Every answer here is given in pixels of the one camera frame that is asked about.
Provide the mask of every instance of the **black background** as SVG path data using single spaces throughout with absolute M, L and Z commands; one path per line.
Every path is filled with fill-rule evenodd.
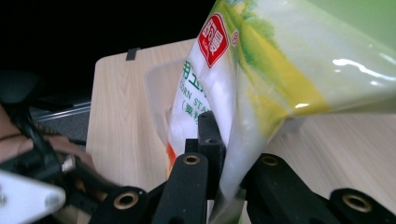
M 43 95 L 92 89 L 95 63 L 198 36 L 215 1 L 0 0 L 0 69 L 47 81 Z

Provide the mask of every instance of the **red logo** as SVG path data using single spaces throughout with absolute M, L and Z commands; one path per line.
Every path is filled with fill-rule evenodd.
M 219 13 L 213 14 L 206 22 L 198 36 L 198 43 L 207 65 L 212 67 L 228 48 L 227 34 Z

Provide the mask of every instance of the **yellow green packaging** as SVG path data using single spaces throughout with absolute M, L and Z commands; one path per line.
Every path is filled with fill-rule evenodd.
M 355 2 L 215 3 L 183 68 L 168 134 L 176 157 L 196 136 L 195 116 L 215 114 L 227 156 L 209 222 L 237 222 L 239 184 L 285 119 L 396 111 L 396 3 Z

